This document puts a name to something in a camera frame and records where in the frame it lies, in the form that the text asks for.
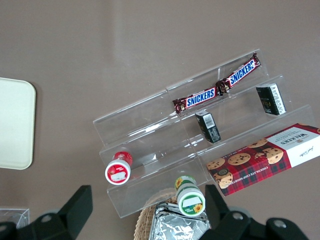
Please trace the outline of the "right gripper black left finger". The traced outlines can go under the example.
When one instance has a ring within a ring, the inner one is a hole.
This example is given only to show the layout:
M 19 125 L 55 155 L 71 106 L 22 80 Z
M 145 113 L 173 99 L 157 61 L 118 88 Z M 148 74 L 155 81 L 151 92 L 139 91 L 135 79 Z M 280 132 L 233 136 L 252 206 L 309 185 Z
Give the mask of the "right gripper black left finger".
M 12 221 L 0 223 L 2 240 L 75 240 L 93 212 L 92 187 L 82 185 L 57 213 L 46 213 L 17 229 Z

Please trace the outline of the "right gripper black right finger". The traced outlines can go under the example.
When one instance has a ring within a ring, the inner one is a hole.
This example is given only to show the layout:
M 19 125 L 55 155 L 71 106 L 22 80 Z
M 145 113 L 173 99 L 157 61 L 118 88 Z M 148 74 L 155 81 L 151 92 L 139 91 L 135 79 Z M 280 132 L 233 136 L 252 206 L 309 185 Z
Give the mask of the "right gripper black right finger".
M 205 186 L 205 212 L 211 229 L 201 240 L 307 240 L 292 221 L 269 218 L 263 225 L 239 210 L 230 210 L 215 185 Z

